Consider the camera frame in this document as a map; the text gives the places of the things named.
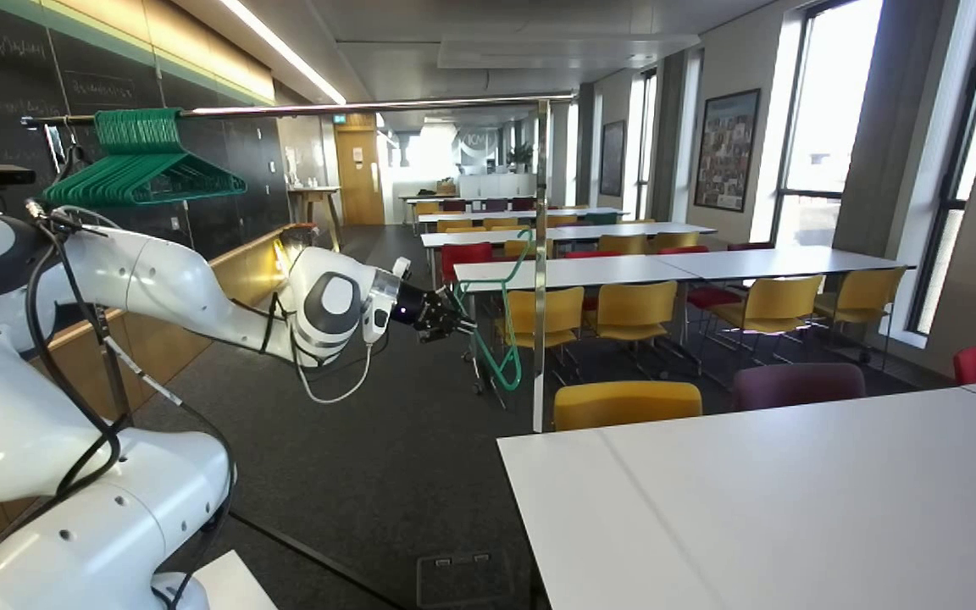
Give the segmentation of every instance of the white robotic arm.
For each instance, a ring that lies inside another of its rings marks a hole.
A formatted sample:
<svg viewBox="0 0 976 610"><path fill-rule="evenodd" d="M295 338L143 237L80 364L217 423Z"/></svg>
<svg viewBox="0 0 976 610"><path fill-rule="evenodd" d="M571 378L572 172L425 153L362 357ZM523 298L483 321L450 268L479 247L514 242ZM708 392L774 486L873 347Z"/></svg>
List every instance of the white robotic arm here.
<svg viewBox="0 0 976 610"><path fill-rule="evenodd" d="M0 216L0 500L50 494L80 455L101 439L70 395L22 359L34 347L24 316L30 250L29 229ZM61 257L37 279L34 318L43 333L56 303L74 300L70 280L92 303L153 316L305 368L330 364L356 329L362 343L378 343L389 318L418 324L420 334L453 329L443 298L400 280L408 259L385 271L302 247L287 257L278 293L286 310L265 318L233 303L198 250L161 237L70 225ZM153 572L225 504L233 485L231 457L208 434L116 438L124 455L95 485L0 543L0 607L163 607L150 593L161 586ZM189 604L203 607L195 586L180 607Z"/></svg>

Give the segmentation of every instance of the floor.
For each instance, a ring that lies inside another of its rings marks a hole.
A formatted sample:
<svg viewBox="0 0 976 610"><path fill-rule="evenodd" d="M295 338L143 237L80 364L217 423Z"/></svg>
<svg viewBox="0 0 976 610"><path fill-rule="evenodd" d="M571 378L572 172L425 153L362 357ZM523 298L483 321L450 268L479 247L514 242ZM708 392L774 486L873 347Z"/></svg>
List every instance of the floor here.
<svg viewBox="0 0 976 610"><path fill-rule="evenodd" d="M385 268L408 253L408 280L427 284L425 250L408 225L354 225L343 250ZM619 359L616 344L584 344L577 357L584 378L644 375L640 359ZM705 410L726 414L726 381L745 359L721 344L701 357L701 378L684 359L657 359L655 371L696 378ZM838 351L831 343L804 343L787 359ZM466 334L420 343L404 324L389 329L371 364L361 392L336 407L311 404L291 364L228 344L180 371L170 387L225 429L242 485L233 519L174 561L195 567L237 547L281 610L545 607L495 450L495 438L528 429L528 387L490 392L473 375ZM311 392L336 395L361 371L362 347L348 344L334 368L308 375ZM867 378L875 392L923 387L879 368ZM143 423L199 428L163 404Z"/></svg>

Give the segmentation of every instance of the picture frame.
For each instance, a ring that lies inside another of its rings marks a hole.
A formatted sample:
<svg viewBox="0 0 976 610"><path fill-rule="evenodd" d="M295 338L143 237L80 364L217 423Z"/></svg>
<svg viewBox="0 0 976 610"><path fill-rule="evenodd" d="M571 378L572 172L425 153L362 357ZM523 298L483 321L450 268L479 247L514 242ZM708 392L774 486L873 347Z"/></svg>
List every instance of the picture frame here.
<svg viewBox="0 0 976 610"><path fill-rule="evenodd" d="M758 87L705 101L696 168L696 207L743 213L751 201Z"/></svg>
<svg viewBox="0 0 976 610"><path fill-rule="evenodd" d="M607 123L600 127L600 192L624 196L624 149L629 149L629 123Z"/></svg>

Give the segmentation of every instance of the ceiling light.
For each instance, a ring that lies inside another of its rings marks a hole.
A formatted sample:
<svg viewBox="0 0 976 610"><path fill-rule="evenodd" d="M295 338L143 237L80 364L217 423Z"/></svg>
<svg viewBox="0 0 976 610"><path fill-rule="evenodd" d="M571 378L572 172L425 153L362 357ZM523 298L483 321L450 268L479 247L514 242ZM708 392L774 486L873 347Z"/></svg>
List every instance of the ceiling light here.
<svg viewBox="0 0 976 610"><path fill-rule="evenodd" d="M324 87L336 106L346 106L346 96L330 85L305 58L300 58L267 23L259 19L242 0L222 0L243 26L251 26L273 52L278 52L300 75Z"/></svg>

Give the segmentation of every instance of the ceiling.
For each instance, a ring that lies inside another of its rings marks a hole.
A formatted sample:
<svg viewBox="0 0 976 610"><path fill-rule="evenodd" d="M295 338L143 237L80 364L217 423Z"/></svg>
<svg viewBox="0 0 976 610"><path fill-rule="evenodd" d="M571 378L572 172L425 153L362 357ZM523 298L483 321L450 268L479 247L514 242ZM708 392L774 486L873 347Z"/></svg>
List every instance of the ceiling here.
<svg viewBox="0 0 976 610"><path fill-rule="evenodd" d="M274 77L330 106L222 0L178 0L253 54ZM577 90L657 58L769 0L243 0L348 101L497 97Z"/></svg>

